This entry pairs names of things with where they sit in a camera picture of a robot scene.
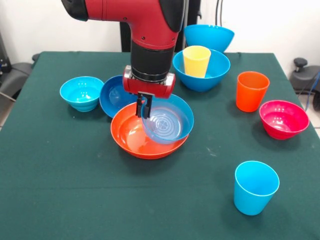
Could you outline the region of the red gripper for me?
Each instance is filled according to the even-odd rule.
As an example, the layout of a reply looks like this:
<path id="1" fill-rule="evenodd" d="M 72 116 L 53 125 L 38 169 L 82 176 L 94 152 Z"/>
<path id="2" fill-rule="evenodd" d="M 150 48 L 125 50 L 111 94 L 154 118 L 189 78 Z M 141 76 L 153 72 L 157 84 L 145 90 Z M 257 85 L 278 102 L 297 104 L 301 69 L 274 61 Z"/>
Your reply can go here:
<path id="1" fill-rule="evenodd" d="M 136 113 L 135 115 L 141 117 L 141 108 L 143 96 L 146 101 L 142 110 L 143 118 L 150 118 L 153 96 L 161 99 L 168 99 L 173 93 L 176 83 L 176 76 L 174 73 L 168 73 L 166 78 L 160 82 L 144 81 L 136 78 L 132 73 L 132 67 L 126 65 L 123 72 L 122 84 L 126 92 L 137 95 Z"/>

